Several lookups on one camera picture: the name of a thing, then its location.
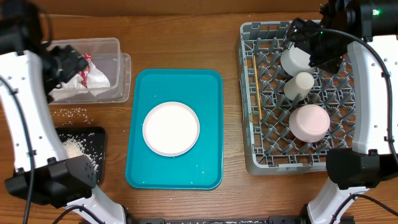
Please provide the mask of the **red snack wrapper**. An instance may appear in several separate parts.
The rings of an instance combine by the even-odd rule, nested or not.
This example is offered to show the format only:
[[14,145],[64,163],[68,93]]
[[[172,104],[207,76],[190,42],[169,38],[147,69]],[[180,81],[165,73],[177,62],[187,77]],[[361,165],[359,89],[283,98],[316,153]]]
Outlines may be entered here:
[[81,81],[81,84],[86,88],[87,87],[87,77],[88,77],[88,74],[90,72],[91,55],[90,54],[83,54],[83,58],[87,61],[88,66],[82,72],[78,72],[78,74],[83,79]]

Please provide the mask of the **white napkin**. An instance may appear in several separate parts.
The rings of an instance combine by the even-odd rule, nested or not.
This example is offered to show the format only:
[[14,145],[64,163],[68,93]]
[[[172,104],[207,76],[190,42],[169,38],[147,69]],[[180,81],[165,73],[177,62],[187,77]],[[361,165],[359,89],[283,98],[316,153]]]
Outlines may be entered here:
[[96,68],[95,64],[91,62],[90,72],[87,77],[87,89],[93,96],[106,92],[110,87],[110,82],[107,76]]
[[69,82],[62,83],[62,87],[59,89],[53,89],[50,92],[50,96],[55,100],[59,101],[65,98],[70,98],[78,94],[87,93],[86,87],[81,82],[83,78],[76,74]]

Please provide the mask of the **white cup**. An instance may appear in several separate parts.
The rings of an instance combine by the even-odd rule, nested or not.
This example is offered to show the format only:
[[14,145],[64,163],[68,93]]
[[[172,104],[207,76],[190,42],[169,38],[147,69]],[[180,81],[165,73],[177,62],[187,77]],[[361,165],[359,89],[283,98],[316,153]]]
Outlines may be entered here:
[[314,85],[314,78],[310,73],[300,72],[291,78],[284,85],[284,94],[289,99],[294,101],[298,96],[298,100],[303,100]]

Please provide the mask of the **wooden chopstick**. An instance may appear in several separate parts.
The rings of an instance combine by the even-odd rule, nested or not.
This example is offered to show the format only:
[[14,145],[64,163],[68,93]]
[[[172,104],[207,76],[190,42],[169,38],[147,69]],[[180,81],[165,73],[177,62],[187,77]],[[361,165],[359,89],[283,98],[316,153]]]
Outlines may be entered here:
[[259,113],[259,121],[262,121],[261,95],[259,92],[257,63],[256,63],[256,54],[255,53],[253,53],[253,67],[254,67],[254,80],[255,80],[255,85],[256,85],[256,98],[257,98],[257,108],[258,108],[258,113]]

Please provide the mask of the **small pink plate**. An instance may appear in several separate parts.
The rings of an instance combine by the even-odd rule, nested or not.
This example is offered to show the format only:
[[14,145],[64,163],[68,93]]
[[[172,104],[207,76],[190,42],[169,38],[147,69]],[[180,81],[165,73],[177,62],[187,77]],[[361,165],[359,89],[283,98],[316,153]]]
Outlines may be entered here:
[[289,117],[292,134],[304,142],[323,139],[330,127],[330,117],[320,106],[305,105],[297,108]]

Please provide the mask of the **large pink plate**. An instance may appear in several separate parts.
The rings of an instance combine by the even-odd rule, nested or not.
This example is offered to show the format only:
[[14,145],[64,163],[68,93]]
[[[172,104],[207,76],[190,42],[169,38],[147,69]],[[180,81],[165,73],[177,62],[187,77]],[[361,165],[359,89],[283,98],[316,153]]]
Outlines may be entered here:
[[165,157],[180,156],[196,144],[200,122],[189,106],[169,101],[149,111],[142,124],[142,135],[154,153]]

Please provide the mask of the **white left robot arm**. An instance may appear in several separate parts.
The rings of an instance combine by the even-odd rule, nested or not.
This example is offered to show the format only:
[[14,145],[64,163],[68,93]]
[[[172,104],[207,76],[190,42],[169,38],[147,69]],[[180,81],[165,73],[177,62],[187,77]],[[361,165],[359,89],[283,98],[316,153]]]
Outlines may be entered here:
[[128,210],[99,187],[85,156],[70,157],[51,118],[50,92],[88,62],[72,46],[43,41],[40,8],[30,1],[1,2],[1,104],[14,149],[10,195],[76,212],[90,223],[132,223]]

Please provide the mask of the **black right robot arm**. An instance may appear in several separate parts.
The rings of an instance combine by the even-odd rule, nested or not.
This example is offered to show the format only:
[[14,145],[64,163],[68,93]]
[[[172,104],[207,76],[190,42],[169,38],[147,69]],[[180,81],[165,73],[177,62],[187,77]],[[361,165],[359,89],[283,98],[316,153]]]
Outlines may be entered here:
[[353,223],[349,206],[397,177],[397,2],[329,1],[320,13],[320,22],[294,19],[287,39],[309,54],[310,66],[331,74],[349,57],[356,121],[352,146],[328,151],[328,179],[302,222]]

